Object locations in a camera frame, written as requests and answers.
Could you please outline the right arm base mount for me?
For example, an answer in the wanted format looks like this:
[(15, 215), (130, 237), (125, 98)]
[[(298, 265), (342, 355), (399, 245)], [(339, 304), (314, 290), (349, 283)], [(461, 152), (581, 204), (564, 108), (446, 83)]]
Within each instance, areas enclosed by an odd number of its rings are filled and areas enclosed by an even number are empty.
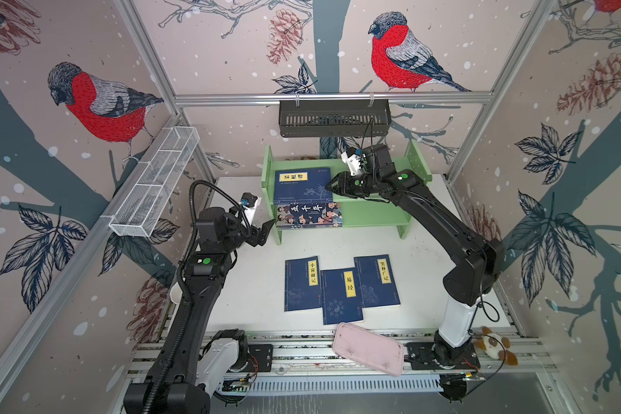
[(480, 370), (481, 364), (474, 345), (465, 343), (460, 348), (451, 348), (444, 343), (407, 343), (405, 361), (411, 364), (412, 370)]

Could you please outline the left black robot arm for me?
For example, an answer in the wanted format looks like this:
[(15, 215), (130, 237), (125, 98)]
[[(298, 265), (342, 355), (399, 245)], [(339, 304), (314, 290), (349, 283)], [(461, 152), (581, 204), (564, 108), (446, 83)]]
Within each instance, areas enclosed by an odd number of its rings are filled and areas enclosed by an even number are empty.
[(175, 275), (178, 311), (146, 379), (129, 385), (127, 413), (207, 413), (227, 372), (247, 365), (248, 341), (241, 329), (217, 332), (207, 347), (202, 341), (238, 248), (265, 245), (274, 227), (272, 220), (259, 227), (251, 223), (259, 203), (252, 193), (235, 200), (209, 181), (191, 184), (193, 232)]

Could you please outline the colourful illustrated history book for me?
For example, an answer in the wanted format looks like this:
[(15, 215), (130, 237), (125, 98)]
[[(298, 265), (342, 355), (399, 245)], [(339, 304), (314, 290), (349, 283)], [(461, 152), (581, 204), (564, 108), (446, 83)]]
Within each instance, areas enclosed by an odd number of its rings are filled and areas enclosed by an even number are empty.
[(274, 218), (279, 229), (343, 226), (341, 205), (335, 202), (279, 205)]

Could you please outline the blue book plain cover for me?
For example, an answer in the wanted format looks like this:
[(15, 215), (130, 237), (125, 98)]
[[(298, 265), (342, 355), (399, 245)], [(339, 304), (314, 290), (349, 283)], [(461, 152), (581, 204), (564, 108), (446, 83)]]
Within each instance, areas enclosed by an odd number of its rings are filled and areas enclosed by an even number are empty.
[(400, 296), (389, 255), (354, 258), (365, 308), (400, 306)]

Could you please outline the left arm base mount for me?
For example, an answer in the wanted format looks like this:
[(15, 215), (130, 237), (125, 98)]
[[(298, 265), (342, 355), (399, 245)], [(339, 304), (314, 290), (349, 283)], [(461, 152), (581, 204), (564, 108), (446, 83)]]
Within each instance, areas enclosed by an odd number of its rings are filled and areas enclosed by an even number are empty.
[(274, 346), (271, 344), (249, 344), (244, 358), (228, 369), (228, 373), (255, 374), (270, 373), (274, 359)]

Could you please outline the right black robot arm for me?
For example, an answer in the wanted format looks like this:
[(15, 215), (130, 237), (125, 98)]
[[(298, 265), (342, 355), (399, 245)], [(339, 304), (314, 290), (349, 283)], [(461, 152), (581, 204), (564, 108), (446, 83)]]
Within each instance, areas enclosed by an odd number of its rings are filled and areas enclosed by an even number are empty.
[(440, 367), (455, 367), (469, 352), (476, 309), (500, 275), (503, 245), (464, 224), (412, 169), (395, 167), (386, 145), (348, 148), (341, 159), (348, 171), (337, 174), (325, 186), (326, 190), (353, 199), (368, 200), (370, 195), (378, 195), (381, 202), (397, 206), (419, 222), (455, 264), (443, 277), (443, 287), (450, 298), (432, 348)]

